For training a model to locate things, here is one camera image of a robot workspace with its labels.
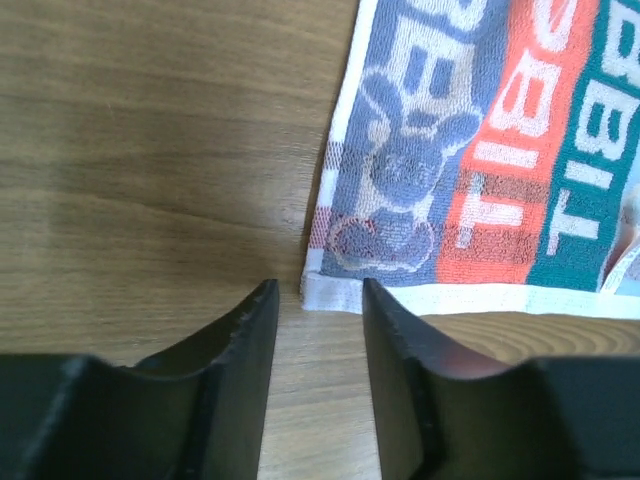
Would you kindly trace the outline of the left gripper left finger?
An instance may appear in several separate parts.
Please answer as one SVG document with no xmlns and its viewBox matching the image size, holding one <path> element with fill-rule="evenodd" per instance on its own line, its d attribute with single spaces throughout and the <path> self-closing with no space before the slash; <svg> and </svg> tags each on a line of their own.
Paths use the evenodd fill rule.
<svg viewBox="0 0 640 480">
<path fill-rule="evenodd" d="M 274 280 L 132 366 L 1 358 L 5 479 L 253 479 L 279 314 Z"/>
</svg>

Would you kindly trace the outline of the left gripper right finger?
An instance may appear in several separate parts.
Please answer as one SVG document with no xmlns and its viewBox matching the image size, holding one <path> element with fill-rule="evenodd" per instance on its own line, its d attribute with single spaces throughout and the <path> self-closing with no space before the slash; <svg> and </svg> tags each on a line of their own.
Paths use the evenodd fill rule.
<svg viewBox="0 0 640 480">
<path fill-rule="evenodd" d="M 501 363 L 407 311 L 377 281 L 362 316 L 385 479 L 635 479 L 639 360 Z"/>
</svg>

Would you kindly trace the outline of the patterned white cloth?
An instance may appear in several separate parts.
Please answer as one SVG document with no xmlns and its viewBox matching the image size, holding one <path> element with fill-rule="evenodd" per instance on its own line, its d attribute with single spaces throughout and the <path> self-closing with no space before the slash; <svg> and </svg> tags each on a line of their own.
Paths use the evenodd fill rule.
<svg viewBox="0 0 640 480">
<path fill-rule="evenodd" d="M 639 316 L 639 5 L 363 1 L 302 305 Z"/>
</svg>

